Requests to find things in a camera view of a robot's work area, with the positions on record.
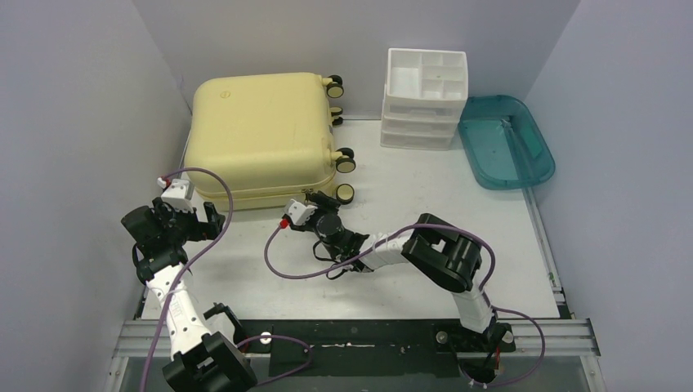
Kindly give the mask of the yellow hard-shell suitcase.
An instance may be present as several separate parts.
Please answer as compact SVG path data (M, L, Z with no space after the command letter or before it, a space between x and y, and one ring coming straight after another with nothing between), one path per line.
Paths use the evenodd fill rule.
M343 110L338 75L273 73L214 78L193 98L183 163L198 194L220 210L281 207L306 191L349 203L354 190L337 174L356 168L337 147Z

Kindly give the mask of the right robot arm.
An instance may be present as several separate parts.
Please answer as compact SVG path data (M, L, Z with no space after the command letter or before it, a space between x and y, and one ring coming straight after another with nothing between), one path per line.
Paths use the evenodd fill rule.
M500 323L485 285L495 270L490 262L480 276L482 252L488 244L431 213L392 234L371 236L347 229L339 217L341 203L322 192L308 192L304 201L290 200L284 216L291 229L312 232L316 245L327 252L324 260L342 263L344 271L368 273L384 266L409 264L437 287L449 292L456 304L464 342L480 351L515 349L512 328Z

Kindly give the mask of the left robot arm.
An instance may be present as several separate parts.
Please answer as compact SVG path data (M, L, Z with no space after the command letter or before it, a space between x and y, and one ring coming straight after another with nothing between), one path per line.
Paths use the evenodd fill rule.
M201 221L195 208L176 209L155 198L121 223L135 241L136 276L166 317L171 361L163 367L165 381L175 391L247 391L257 385L257 376L238 349L244 328L224 319L211 331L188 293L184 245L217 239L226 220L211 202L203 203L203 210Z

